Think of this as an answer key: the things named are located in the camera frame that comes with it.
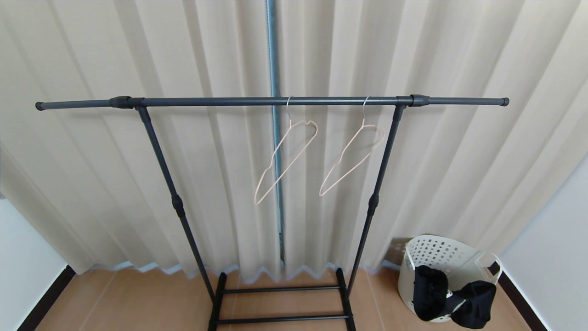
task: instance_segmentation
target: brown tile floor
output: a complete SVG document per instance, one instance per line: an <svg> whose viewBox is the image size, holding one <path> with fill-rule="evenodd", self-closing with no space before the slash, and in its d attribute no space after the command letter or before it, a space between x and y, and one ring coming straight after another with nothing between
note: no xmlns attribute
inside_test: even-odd
<svg viewBox="0 0 588 331"><path fill-rule="evenodd" d="M464 330L449 321L419 320L402 302L396 289L398 273L382 268L376 274L360 270L351 295L358 330ZM217 278L212 277L216 287ZM328 270L322 279L300 274L290 286L336 283ZM270 287L263 274L255 284L245 285L238 273L228 275L227 288ZM178 272L159 270L91 270L76 276L61 294L37 330L206 330L211 304L200 277L188 279ZM227 295L221 318L341 313L335 290L273 292ZM226 325L219 330L345 330L343 320ZM485 330L530 330L502 289L492 307L492 321Z"/></svg>

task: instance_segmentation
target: perforated basket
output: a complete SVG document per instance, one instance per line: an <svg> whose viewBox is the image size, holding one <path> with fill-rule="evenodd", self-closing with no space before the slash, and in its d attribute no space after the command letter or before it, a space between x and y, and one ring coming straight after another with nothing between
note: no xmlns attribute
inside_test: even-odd
<svg viewBox="0 0 588 331"><path fill-rule="evenodd" d="M495 275L485 268L493 262L499 266L499 271ZM415 237L406 244L398 278L400 297L412 312L415 312L412 302L415 268L421 265L443 271L447 275L450 291L460 290L466 284L477 280L496 284L502 274L502 264L492 253L477 250L449 238L428 234ZM431 322L446 322L450 319L449 315L446 315L433 319Z"/></svg>

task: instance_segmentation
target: black garment rack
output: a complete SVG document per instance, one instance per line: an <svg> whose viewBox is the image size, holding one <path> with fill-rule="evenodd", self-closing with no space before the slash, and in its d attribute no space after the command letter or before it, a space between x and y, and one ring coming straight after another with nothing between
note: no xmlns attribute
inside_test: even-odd
<svg viewBox="0 0 588 331"><path fill-rule="evenodd" d="M262 289L226 289L226 274L221 273L219 276L216 293L212 288L211 281L208 279L206 269L192 230L186 219L186 213L183 208L182 199L178 195L175 186L173 185L172 176L169 172L168 166L163 157L163 152L159 146L159 141L155 135L155 130L151 123L151 118L147 107L173 107L173 106L270 106L270 105L286 105L289 99L289 105L394 105L394 115L392 117L392 126L386 140L386 147L384 149L382 163L377 174L376 186L373 194L369 199L367 207L367 216L365 224L363 225L362 236L359 241L358 251L353 263L351 271L351 278L349 284L345 285L345 278L343 270L338 268L336 271L337 285L326 286L295 286L295 287L274 287ZM421 107L425 105L500 105L506 106L509 104L508 98L432 98L426 95L412 94L407 97L290 97L290 98L131 98L131 97L115 97L110 100L85 100L85 101L64 101L64 102L37 102L35 104L37 110L50 109L65 109L65 108L95 108L95 107L113 107L122 109L135 109L139 113L139 117L145 125L145 130L151 141L151 145L157 157L157 161L165 178L169 192L172 196L172 205L176 210L196 263L198 269L206 285L208 294L212 300L211 318L208 324L208 330L216 330L218 325L238 324L238 323L262 323L262 322L284 322L297 320L324 320L324 319L345 319L347 330L355 331L355 323L353 321L353 313L351 312L351 305L349 303L349 295L355 281L356 273L358 272L359 261L363 253L363 247L368 237L368 231L372 222L372 217L376 211L379 200L379 192L382 186L384 173L390 159L390 151L394 143L394 137L398 130L402 112L406 107ZM253 292L281 292L281 291L306 291L306 290L339 290L341 296L341 303L343 305L343 314L337 315L316 315L316 316L289 316L289 317L256 317L247 319L219 319L221 313L221 305L223 295L235 293L253 293Z"/></svg>

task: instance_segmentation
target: baseboard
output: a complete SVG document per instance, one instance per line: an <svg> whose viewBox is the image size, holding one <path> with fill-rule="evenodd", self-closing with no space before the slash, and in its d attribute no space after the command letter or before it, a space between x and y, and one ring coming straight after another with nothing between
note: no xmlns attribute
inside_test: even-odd
<svg viewBox="0 0 588 331"><path fill-rule="evenodd" d="M75 276L75 271L70 267L66 266L61 274L55 279L53 284L49 287L47 292L31 310L26 319L22 322L18 328L19 331L35 330L39 325L43 317L47 314L51 306L55 303L57 298L65 287L69 284L69 281Z"/></svg>
<svg viewBox="0 0 588 331"><path fill-rule="evenodd" d="M500 275L498 284L500 284L500 287L508 295L510 301L512 301L532 331L550 331L506 272Z"/></svg>

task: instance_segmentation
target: curtain fold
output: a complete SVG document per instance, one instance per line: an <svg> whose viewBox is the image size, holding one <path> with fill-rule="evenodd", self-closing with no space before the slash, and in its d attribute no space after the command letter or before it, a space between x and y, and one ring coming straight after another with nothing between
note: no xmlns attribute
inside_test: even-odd
<svg viewBox="0 0 588 331"><path fill-rule="evenodd" d="M504 250L588 151L588 1L277 1L284 96L509 97L508 107L408 108L362 264L418 234ZM196 262L132 110L37 112L36 101L270 94L265 2L0 4L0 189L78 272ZM290 107L319 134L275 194L253 193L273 151L270 107L153 108L205 264L273 277L350 270L380 145L325 196L361 107ZM393 107L366 107L386 134ZM288 117L282 111L282 132ZM296 127L283 168L314 134ZM364 130L327 182L377 140ZM261 191L273 180L265 178Z"/></svg>

